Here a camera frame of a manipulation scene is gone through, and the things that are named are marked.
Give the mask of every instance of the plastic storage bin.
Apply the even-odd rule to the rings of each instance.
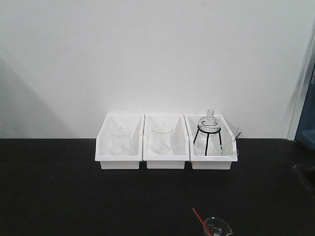
[[[139,169],[142,161],[144,115],[108,114],[96,138],[95,161],[102,169]],[[130,145],[128,155],[113,155],[111,129],[117,126],[130,128]]]
[[[204,115],[185,115],[185,121],[189,134],[190,160],[193,169],[204,170],[229,170],[232,161],[237,161],[236,141],[225,148],[224,154],[221,154],[218,134],[209,138],[208,152],[205,156],[206,134],[199,132],[195,144],[193,140],[197,132],[197,125],[200,118]],[[228,144],[232,137],[232,131],[228,127],[222,115],[215,115],[221,126],[222,145]]]
[[[153,130],[163,129],[168,124],[172,131],[170,137],[171,150],[167,154],[158,154],[155,146]],[[143,136],[143,160],[148,169],[183,169],[189,160],[189,138],[183,115],[146,115]]]

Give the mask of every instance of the flask neck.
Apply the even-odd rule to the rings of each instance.
[[[214,119],[214,113],[215,113],[214,110],[209,109],[208,112],[207,112],[207,119],[208,120],[213,120]]]

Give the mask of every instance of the stand leg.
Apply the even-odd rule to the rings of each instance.
[[[197,133],[196,133],[195,139],[193,140],[193,144],[195,144],[195,142],[196,142],[198,133],[199,133],[199,129],[197,129]]]
[[[206,144],[205,156],[207,155],[207,151],[208,151],[208,142],[209,142],[209,134],[207,134],[207,144]]]
[[[219,140],[220,140],[220,148],[221,148],[221,150],[222,150],[221,132],[219,132]]]

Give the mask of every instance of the red stirring rod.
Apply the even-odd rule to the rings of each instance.
[[[208,227],[205,225],[205,223],[203,222],[203,220],[201,219],[200,215],[198,214],[198,212],[195,210],[195,208],[192,208],[193,212],[195,213],[195,215],[198,217],[199,221],[202,223],[203,227],[205,228],[205,230],[207,231],[207,233],[209,235],[212,236],[212,233],[209,231]]]

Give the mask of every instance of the white wall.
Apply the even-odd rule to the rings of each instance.
[[[285,138],[315,1],[0,2],[0,137],[95,138],[105,115],[206,113]]]

